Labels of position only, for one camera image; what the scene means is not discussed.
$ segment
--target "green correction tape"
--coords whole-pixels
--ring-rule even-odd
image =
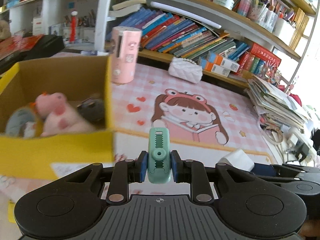
[[[170,138],[167,128],[151,128],[148,147],[148,179],[154,184],[171,179]]]

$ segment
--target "shelf light bar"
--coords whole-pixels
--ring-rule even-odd
[[[219,25],[217,23],[214,23],[212,21],[209,21],[206,18],[203,18],[203,17],[198,16],[196,14],[193,14],[193,13],[190,13],[190,12],[187,12],[187,11],[172,7],[170,5],[166,5],[166,4],[158,3],[158,2],[151,2],[150,5],[151,5],[151,7],[155,7],[155,8],[164,10],[164,11],[169,11],[169,12],[172,12],[172,13],[184,15],[185,17],[194,19],[194,20],[196,20],[198,22],[202,22],[202,23],[207,24],[207,25],[209,25],[211,27],[214,27],[216,29],[220,29],[221,28],[221,25]]]

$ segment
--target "cartoon girl illustration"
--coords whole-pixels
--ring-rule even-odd
[[[153,127],[166,127],[172,137],[207,144],[225,145],[229,141],[216,109],[200,95],[165,90],[155,101]]]

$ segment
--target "crosshair marking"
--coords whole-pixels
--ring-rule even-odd
[[[163,198],[157,198],[156,201],[157,201],[158,203],[162,203],[162,202],[165,201],[165,200],[164,200]]]

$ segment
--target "pink cylindrical container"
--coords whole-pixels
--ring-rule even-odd
[[[134,78],[141,30],[132,27],[114,27],[112,39],[115,45],[111,55],[112,82],[129,83]]]

